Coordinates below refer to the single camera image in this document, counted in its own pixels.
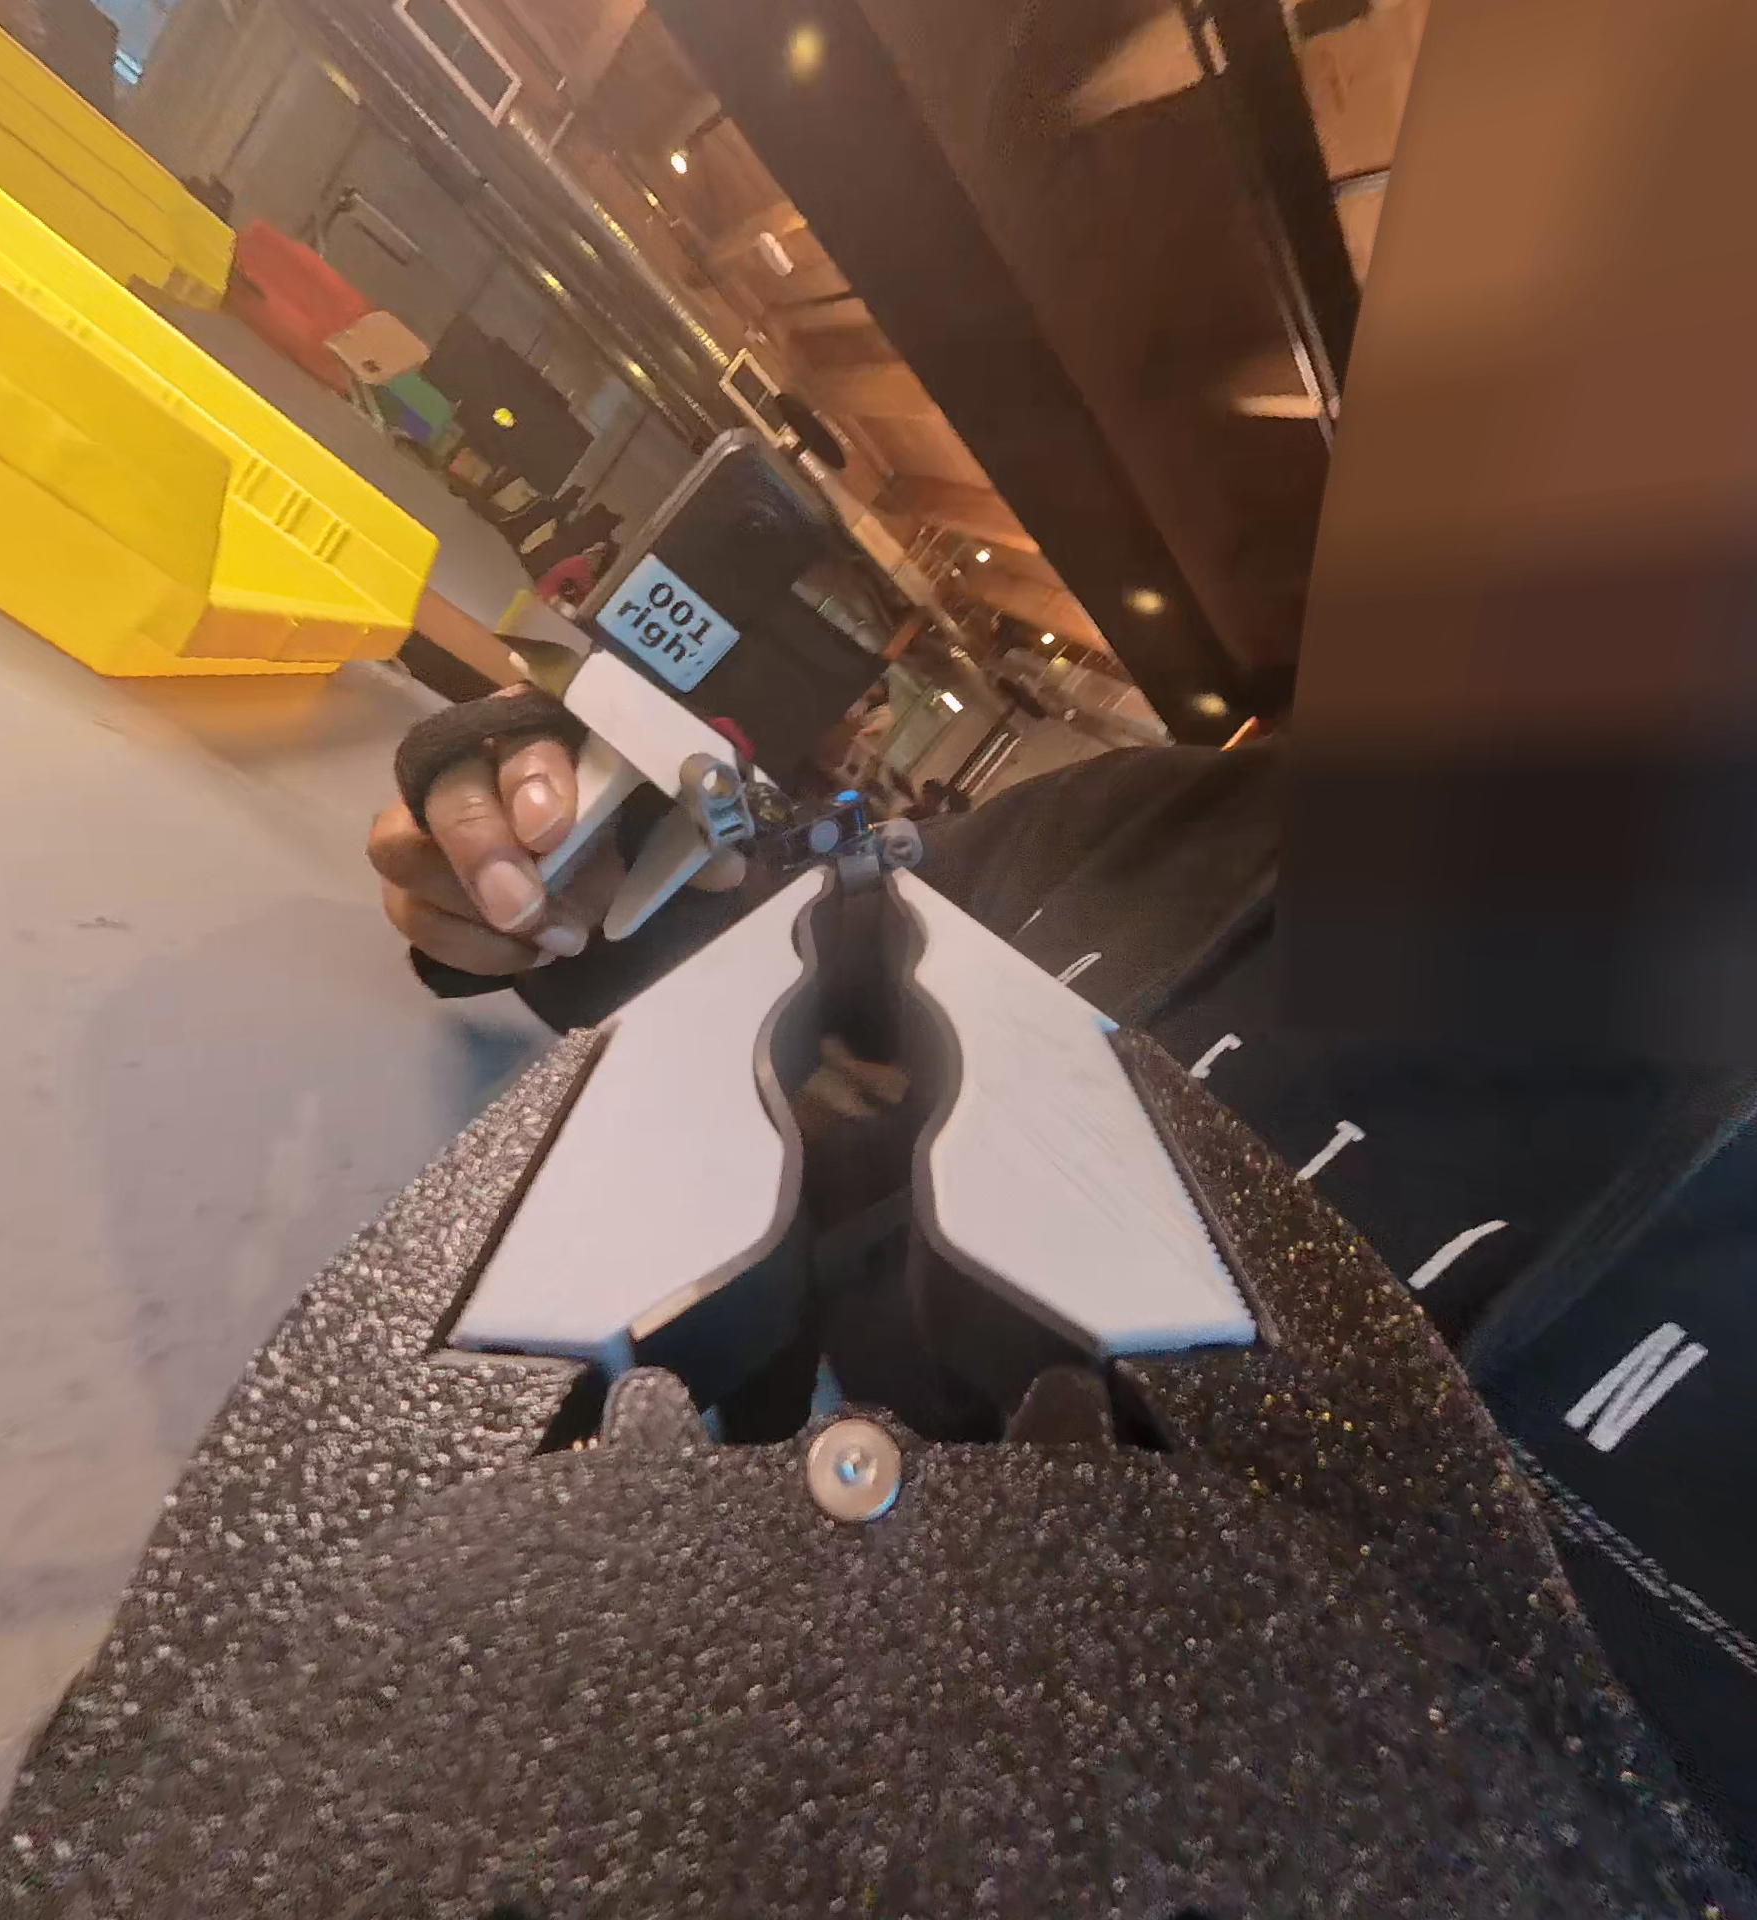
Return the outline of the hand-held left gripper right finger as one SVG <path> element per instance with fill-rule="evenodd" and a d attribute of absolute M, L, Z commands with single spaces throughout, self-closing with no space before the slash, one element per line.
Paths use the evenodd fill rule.
<path fill-rule="evenodd" d="M 913 1088 L 916 1305 L 997 1411 L 1058 1367 L 1255 1345 L 1117 1027 L 913 873 L 888 882 Z"/>

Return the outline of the small black blue-pin assembly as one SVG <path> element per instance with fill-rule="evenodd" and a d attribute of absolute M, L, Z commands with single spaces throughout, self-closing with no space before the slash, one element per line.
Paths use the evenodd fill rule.
<path fill-rule="evenodd" d="M 710 853 L 731 853 L 756 835 L 747 775 L 730 759 L 692 753 L 678 766 L 678 810 Z"/>

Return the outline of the red chair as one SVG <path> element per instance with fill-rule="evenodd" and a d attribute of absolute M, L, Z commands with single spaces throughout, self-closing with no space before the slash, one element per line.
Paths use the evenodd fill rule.
<path fill-rule="evenodd" d="M 240 226 L 221 309 L 320 385 L 349 397 L 349 372 L 329 340 L 372 307 L 309 246 L 266 220 Z"/>

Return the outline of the black connector with blue pin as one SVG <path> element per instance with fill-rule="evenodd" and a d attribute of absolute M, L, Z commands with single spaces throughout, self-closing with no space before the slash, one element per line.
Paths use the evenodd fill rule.
<path fill-rule="evenodd" d="M 744 853 L 770 870 L 800 870 L 865 853 L 872 817 L 865 794 L 841 789 L 825 799 L 793 799 L 752 779 L 744 789 L 751 835 Z"/>

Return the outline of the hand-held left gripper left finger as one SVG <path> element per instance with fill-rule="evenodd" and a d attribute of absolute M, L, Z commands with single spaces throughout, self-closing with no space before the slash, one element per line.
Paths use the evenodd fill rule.
<path fill-rule="evenodd" d="M 832 875 L 800 870 L 607 1022 L 466 1275 L 454 1355 L 648 1367 L 707 1408 L 797 1343 L 817 917 Z"/>

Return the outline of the person's left hand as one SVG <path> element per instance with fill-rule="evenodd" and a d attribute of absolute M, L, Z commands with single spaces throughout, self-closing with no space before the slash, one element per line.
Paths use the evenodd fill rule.
<path fill-rule="evenodd" d="M 908 1070 L 896 1063 L 865 1060 L 841 1036 L 823 1036 L 817 1066 L 793 1095 L 793 1114 L 803 1131 L 837 1120 L 872 1120 L 892 1114 L 911 1092 Z"/>

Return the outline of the person's black hoodie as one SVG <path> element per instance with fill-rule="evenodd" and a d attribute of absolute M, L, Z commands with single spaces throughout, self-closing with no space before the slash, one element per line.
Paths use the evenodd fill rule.
<path fill-rule="evenodd" d="M 1757 1075 L 1279 1016 L 1175 1060 L 1464 1360 L 1612 1670 L 1757 1883 Z"/>

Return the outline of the wide yellow bin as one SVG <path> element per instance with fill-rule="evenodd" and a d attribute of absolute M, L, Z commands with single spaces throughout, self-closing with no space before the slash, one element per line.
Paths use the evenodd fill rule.
<path fill-rule="evenodd" d="M 0 187 L 0 613 L 108 680 L 325 677 L 435 538 Z"/>

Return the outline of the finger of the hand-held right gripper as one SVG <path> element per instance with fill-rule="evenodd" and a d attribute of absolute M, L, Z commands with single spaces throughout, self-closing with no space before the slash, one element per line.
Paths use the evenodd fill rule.
<path fill-rule="evenodd" d="M 666 795 L 682 790 L 686 762 L 715 762 L 715 730 L 615 649 L 588 652 L 559 706 Z"/>

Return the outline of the black rectangular panel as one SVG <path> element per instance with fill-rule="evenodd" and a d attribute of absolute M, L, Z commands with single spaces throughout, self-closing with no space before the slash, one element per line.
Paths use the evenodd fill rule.
<path fill-rule="evenodd" d="M 459 441 L 535 493 L 562 493 L 591 451 L 563 393 L 469 313 L 446 323 L 419 372 L 451 404 Z"/>

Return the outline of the stack of yellow bins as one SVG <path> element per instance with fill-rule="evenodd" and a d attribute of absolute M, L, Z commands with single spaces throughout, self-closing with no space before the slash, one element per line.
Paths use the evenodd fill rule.
<path fill-rule="evenodd" d="M 0 192 L 116 281 L 222 304 L 232 226 L 1 27 Z"/>

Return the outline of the person's right hand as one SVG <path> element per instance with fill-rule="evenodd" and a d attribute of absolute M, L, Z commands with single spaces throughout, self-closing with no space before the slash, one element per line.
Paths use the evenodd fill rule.
<path fill-rule="evenodd" d="M 577 959 L 594 909 L 539 870 L 574 823 L 577 770 L 559 737 L 478 739 L 418 803 L 398 795 L 374 814 L 364 855 L 386 921 L 415 953 L 481 978 Z"/>

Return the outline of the beige folding chair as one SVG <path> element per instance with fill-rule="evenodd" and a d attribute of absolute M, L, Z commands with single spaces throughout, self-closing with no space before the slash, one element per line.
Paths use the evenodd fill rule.
<path fill-rule="evenodd" d="M 386 417 L 377 393 L 398 375 L 418 372 L 430 355 L 422 339 L 382 309 L 372 309 L 341 327 L 321 347 L 338 372 L 345 403 L 381 432 L 386 432 Z"/>

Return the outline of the grey desk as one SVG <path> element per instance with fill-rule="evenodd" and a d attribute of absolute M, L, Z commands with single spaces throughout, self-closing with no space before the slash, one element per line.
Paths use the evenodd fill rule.
<path fill-rule="evenodd" d="M 434 706 L 99 680 L 0 616 L 0 1807 L 245 1360 L 549 1044 L 381 911 Z"/>

